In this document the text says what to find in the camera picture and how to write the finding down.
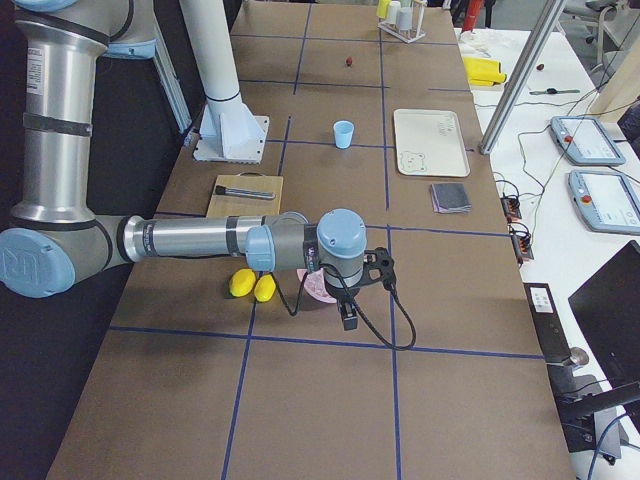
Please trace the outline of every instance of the small cup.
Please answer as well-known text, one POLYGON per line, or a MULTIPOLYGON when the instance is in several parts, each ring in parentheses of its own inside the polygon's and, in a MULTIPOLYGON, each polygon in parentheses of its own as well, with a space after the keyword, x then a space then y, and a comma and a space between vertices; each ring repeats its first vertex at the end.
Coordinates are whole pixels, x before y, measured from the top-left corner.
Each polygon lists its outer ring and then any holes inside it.
POLYGON ((347 120, 340 120, 333 124, 333 135, 336 141, 336 147, 349 148, 351 139, 353 138, 353 123, 347 120))

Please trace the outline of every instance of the electrical connector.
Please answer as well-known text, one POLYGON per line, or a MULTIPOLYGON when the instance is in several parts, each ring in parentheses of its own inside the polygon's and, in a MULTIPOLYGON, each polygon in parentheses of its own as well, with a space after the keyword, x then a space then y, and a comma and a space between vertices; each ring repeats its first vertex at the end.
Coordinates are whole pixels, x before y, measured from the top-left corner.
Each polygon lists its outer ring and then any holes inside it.
POLYGON ((520 202, 517 197, 503 196, 500 199, 502 205, 502 211, 507 219, 507 222, 511 223, 514 220, 520 220, 522 214, 520 213, 520 202))

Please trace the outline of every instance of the white tray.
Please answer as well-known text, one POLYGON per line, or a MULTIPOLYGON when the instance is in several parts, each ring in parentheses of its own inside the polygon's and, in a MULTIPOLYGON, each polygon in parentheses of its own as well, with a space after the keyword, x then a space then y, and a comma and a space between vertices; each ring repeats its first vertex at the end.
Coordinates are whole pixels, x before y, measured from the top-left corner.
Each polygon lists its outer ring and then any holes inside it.
POLYGON ((455 112, 393 112, 398 170, 404 175, 466 177, 469 160, 455 112))

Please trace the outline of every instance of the white pipe base mount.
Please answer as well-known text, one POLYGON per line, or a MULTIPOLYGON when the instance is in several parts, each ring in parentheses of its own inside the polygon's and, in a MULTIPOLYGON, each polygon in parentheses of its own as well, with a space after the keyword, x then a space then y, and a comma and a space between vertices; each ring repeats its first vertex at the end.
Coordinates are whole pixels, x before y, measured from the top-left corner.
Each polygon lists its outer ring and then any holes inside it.
POLYGON ((208 162, 254 163, 262 160, 269 117, 253 115, 241 103, 236 105, 235 118, 219 114, 216 122, 207 104, 200 126, 200 141, 193 152, 193 158, 208 162))

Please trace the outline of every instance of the screen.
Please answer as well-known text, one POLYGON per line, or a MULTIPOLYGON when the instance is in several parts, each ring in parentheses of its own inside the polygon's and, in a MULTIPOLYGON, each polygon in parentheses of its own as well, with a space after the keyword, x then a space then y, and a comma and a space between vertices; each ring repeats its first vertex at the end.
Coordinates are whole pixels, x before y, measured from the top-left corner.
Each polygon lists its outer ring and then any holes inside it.
POLYGON ((562 125, 573 137, 572 143, 584 158, 616 158, 616 152, 598 128, 596 122, 588 118, 565 118, 562 125))
POLYGON ((602 223, 633 227, 640 225, 636 209, 620 177, 583 173, 582 178, 602 223))
MULTIPOLYGON (((627 243, 569 298, 612 387, 640 380, 640 246, 627 243)), ((640 401, 627 405, 640 431, 640 401)))

